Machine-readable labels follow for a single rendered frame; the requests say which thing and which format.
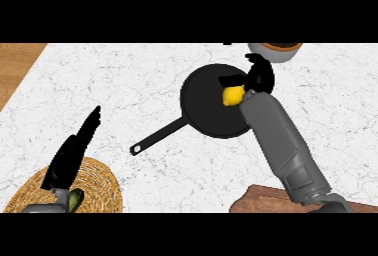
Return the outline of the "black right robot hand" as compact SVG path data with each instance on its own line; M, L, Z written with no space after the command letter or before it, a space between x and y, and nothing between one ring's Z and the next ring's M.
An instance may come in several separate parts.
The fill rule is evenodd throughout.
M272 93L275 87L275 73L269 60L259 53L248 53L246 58L253 63L247 75L220 76L223 88L243 86L246 91Z

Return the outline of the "grey pot with brown contents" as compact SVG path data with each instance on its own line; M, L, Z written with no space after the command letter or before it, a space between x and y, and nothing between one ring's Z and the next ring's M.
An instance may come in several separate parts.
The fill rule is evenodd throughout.
M253 53L260 54L272 63L284 63L293 59L302 43L250 43Z

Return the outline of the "yellow lemon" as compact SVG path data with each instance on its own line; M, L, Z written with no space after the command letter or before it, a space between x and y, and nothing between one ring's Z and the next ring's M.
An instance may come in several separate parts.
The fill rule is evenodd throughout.
M223 89L223 105L235 106L243 102L246 90L243 86L226 87Z

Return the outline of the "brown wooden cutting board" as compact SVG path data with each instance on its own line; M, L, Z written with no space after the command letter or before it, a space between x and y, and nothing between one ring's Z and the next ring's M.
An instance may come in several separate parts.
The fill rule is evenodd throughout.
M234 202L231 213L308 213L322 204L303 206L290 199L287 191L272 187L251 185L243 197Z

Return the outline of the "black frying pan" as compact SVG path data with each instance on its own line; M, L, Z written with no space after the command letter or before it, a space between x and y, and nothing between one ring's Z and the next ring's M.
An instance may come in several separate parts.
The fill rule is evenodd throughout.
M220 139L238 137L250 130L240 107L223 105L219 81L220 76L244 74L240 68L228 64L209 64L189 74L181 89L182 116L130 147L133 156L186 125Z

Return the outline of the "green vegetable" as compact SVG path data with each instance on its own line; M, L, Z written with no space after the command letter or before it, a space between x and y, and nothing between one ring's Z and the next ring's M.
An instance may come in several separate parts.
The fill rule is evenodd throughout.
M68 211L74 213L85 200L85 191L77 188L70 192Z

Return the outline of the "round wicker basket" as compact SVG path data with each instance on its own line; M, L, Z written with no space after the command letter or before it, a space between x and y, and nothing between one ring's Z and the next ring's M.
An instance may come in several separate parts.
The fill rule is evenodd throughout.
M14 194L5 213L20 213L30 204L55 203L55 195L40 188L48 168L39 170ZM90 157L83 158L71 190L85 191L77 213L122 213L123 197L119 181L108 166Z

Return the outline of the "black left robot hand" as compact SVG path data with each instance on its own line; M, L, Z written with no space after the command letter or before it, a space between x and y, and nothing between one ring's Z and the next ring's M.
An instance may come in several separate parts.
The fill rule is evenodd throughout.
M45 190L54 188L70 189L99 125L101 107L96 107L86 118L79 132L68 137L55 154L42 183Z

